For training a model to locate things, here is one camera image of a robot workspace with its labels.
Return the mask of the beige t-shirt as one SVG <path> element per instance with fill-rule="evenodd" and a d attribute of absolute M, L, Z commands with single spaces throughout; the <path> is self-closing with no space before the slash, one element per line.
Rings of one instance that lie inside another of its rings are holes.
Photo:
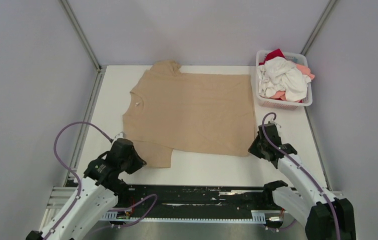
<path fill-rule="evenodd" d="M 123 130 L 151 167 L 169 168 L 174 150 L 248 155 L 256 135 L 250 75 L 183 73 L 177 62 L 159 61 L 130 96 Z"/>

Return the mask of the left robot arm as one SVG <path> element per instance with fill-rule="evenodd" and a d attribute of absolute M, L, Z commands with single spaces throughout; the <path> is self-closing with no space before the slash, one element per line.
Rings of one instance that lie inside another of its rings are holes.
<path fill-rule="evenodd" d="M 129 185 L 119 175 L 133 174 L 146 164 L 133 142 L 125 138 L 115 140 L 109 151 L 89 163 L 77 189 L 59 213 L 42 230 L 33 230 L 26 238 L 81 240 L 102 215 L 129 202 Z"/>

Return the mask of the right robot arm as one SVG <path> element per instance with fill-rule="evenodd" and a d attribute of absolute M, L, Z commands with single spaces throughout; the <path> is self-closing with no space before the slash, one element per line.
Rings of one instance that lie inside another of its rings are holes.
<path fill-rule="evenodd" d="M 318 183 L 294 147 L 282 143 L 275 124 L 260 125 L 248 151 L 269 161 L 294 186 L 291 188 L 282 180 L 265 184 L 262 201 L 267 208 L 278 206 L 289 212 L 304 227 L 309 240 L 356 239 L 352 203 Z"/>

